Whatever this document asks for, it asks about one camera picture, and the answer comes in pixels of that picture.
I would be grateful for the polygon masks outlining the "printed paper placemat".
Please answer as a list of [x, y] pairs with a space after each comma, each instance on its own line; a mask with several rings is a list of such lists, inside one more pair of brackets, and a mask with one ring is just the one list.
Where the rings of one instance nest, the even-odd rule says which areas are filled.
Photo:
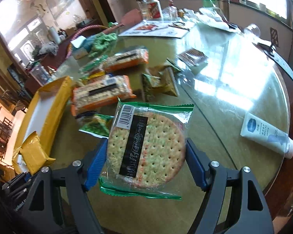
[[142, 21], [120, 33], [119, 36], [171, 37], [181, 39], [193, 27], [194, 22]]

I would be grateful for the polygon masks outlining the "gold foil snack brick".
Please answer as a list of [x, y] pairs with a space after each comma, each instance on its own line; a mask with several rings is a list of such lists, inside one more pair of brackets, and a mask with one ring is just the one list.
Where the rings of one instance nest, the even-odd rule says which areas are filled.
[[42, 167], [50, 166], [55, 162], [42, 147], [37, 132], [32, 132], [20, 147], [20, 153], [31, 175], [37, 173]]

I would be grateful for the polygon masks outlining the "brown striped sachet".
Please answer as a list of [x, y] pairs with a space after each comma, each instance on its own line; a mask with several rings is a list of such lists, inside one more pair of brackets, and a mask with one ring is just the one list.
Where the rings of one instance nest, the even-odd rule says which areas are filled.
[[177, 58], [188, 66], [199, 66], [208, 57], [201, 51], [191, 48], [177, 55]]

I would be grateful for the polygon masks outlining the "red white liquor bottle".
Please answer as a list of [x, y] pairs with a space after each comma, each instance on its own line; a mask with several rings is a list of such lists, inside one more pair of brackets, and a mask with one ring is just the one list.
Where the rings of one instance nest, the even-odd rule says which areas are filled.
[[162, 19], [162, 9], [159, 0], [149, 0], [148, 1], [149, 14], [152, 19]]

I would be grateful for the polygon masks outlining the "green crumpled plastic bag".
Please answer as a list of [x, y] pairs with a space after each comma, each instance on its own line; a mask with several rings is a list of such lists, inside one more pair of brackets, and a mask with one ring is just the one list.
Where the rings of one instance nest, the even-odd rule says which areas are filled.
[[96, 55], [104, 52], [110, 45], [117, 40], [118, 36], [116, 33], [104, 34], [100, 33], [96, 35], [96, 38], [92, 42], [92, 47], [89, 52], [89, 57], [94, 57]]

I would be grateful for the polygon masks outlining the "orange cracker pack rear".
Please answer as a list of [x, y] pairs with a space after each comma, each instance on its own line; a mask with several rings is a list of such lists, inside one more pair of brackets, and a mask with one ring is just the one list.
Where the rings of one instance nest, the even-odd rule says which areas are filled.
[[127, 52], [118, 53], [108, 57], [103, 63], [103, 70], [105, 72], [115, 72], [133, 66], [146, 64], [148, 63], [148, 59], [149, 52], [145, 48], [129, 50]]

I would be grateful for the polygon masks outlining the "blue white tissue box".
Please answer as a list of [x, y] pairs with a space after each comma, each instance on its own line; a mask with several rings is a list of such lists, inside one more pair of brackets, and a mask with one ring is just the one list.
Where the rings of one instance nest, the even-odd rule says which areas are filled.
[[76, 39], [71, 41], [72, 56], [76, 60], [79, 60], [87, 56], [91, 51], [92, 43], [93, 43], [92, 37], [78, 36]]

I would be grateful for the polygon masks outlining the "round cracker green wrapper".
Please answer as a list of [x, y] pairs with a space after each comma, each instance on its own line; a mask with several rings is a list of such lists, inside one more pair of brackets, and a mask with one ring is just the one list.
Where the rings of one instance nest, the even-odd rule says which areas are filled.
[[117, 103], [100, 190], [115, 197], [181, 200], [173, 179], [186, 159], [193, 104]]

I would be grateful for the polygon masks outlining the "white tumbler with straw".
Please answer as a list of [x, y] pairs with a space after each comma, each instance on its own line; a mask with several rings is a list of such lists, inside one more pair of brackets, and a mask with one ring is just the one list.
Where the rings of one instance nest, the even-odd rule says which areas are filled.
[[57, 33], [56, 29], [54, 27], [50, 27], [48, 29], [49, 35], [51, 36], [52, 40], [56, 43], [56, 44], [60, 44], [61, 43], [61, 39], [59, 34]]

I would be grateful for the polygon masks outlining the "orange cracker pack front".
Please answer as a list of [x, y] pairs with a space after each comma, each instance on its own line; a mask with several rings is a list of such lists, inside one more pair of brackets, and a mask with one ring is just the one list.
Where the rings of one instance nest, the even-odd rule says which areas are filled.
[[71, 113], [77, 116], [116, 103], [119, 99], [135, 97], [127, 75], [105, 75], [90, 84], [72, 90]]

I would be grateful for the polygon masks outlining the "clear glass jar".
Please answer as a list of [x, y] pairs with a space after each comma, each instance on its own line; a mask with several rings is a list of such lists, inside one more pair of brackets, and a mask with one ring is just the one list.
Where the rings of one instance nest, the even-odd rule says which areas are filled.
[[51, 78], [50, 74], [40, 63], [36, 63], [29, 73], [41, 86], [46, 85]]

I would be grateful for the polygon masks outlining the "yellow rimmed white tray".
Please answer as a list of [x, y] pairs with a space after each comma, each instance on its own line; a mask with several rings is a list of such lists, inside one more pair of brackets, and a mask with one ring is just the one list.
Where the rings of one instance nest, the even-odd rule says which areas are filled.
[[57, 128], [71, 96], [71, 86], [72, 80], [66, 76], [44, 85], [35, 93], [13, 149], [12, 163], [17, 174], [29, 172], [20, 153], [20, 147], [32, 132], [37, 132], [43, 149], [50, 157]]

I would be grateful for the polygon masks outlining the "pink hula hoop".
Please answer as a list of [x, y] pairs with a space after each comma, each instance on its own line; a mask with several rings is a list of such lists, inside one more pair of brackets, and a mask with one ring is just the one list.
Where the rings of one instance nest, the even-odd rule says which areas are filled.
[[79, 36], [89, 37], [89, 36], [95, 35], [97, 33], [100, 33], [102, 31], [105, 31], [107, 29], [108, 29], [108, 27], [103, 26], [103, 25], [98, 25], [98, 24], [88, 25], [88, 26], [86, 26], [84, 28], [78, 29], [77, 32], [74, 33], [69, 38], [69, 44], [68, 44], [68, 47], [67, 47], [67, 53], [66, 53], [65, 58], [67, 59], [73, 52], [73, 45], [71, 43], [73, 40], [77, 39]]

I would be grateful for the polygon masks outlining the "green triangular snack pack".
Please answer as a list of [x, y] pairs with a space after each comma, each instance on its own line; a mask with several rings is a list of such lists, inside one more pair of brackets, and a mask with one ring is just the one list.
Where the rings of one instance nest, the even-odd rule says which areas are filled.
[[87, 112], [77, 116], [79, 131], [98, 138], [108, 138], [113, 123], [113, 116]]

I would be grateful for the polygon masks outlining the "white hand cream tube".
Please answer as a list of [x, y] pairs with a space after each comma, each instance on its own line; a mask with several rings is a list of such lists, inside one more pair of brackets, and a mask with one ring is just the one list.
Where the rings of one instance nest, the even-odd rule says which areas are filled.
[[245, 115], [240, 136], [265, 146], [286, 159], [293, 157], [293, 139], [287, 133], [251, 113]]

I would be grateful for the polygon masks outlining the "orange cracker pack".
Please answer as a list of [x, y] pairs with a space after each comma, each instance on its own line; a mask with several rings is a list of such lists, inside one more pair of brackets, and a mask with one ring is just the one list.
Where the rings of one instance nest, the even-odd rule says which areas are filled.
[[127, 52], [118, 53], [108, 57], [103, 63], [103, 70], [105, 72], [115, 72], [133, 66], [146, 64], [148, 63], [148, 59], [149, 52], [145, 48], [129, 50]]
[[135, 97], [127, 75], [105, 75], [90, 84], [72, 90], [71, 113], [77, 116], [116, 103], [119, 99]]

